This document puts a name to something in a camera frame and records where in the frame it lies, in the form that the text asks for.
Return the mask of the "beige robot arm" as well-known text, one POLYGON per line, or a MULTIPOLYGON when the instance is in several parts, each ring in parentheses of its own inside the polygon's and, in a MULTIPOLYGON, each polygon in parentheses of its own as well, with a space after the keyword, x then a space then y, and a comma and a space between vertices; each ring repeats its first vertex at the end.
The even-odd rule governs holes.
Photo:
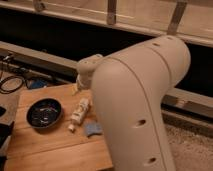
POLYGON ((161 102, 190 63, 186 44, 170 35, 77 63, 77 87, 91 91, 115 171, 176 171, 161 102))

